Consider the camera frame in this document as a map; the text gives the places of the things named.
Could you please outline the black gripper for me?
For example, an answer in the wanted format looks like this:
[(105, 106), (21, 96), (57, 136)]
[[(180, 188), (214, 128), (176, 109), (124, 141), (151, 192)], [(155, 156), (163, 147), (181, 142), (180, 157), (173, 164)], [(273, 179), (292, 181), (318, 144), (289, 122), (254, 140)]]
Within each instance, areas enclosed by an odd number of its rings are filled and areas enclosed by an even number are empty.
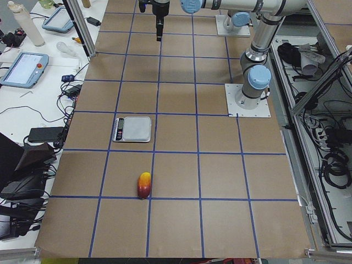
[(156, 16), (156, 40), (162, 41), (164, 17), (169, 14), (169, 1), (162, 0), (139, 0), (139, 9), (141, 13), (146, 11), (147, 5), (152, 5), (152, 12)]

